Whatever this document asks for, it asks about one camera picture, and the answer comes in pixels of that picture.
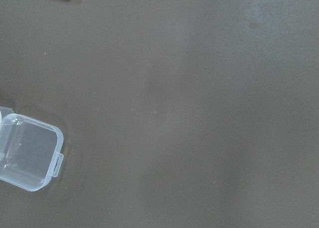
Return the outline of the clear plastic egg box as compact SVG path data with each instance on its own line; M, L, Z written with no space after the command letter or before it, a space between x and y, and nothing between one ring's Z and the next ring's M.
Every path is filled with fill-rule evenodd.
M58 176L63 133L51 124L0 108L0 179L35 192Z

